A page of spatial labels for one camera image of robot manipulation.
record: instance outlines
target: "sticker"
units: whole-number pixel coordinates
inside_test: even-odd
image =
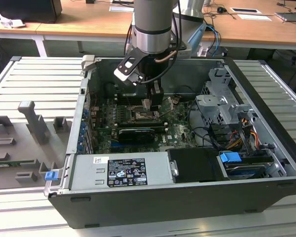
[[[94,164],[107,164],[110,157],[93,157]]]
[[[108,159],[108,186],[147,185],[146,163],[140,159]]]

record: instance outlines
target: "computer case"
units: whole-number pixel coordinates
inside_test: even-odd
[[[9,19],[55,23],[61,12],[60,0],[0,0],[0,14]]]

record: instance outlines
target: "copper pipe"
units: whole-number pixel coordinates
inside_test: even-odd
[[[168,61],[170,58],[172,58],[174,55],[176,55],[178,52],[176,50],[169,53],[168,56],[161,58],[161,59],[155,59],[155,63],[164,63],[165,61]]]

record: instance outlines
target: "white table leg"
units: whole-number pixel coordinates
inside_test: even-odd
[[[44,46],[44,37],[43,36],[33,36],[33,40],[35,40],[36,47],[38,49],[40,57],[48,57],[45,46]]]
[[[77,41],[77,43],[78,43],[78,50],[79,50],[79,53],[83,53],[84,50],[83,50],[82,42],[81,42],[81,41]]]

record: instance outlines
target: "barcode sticker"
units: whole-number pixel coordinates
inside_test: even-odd
[[[107,164],[110,157],[93,157],[94,164]]]

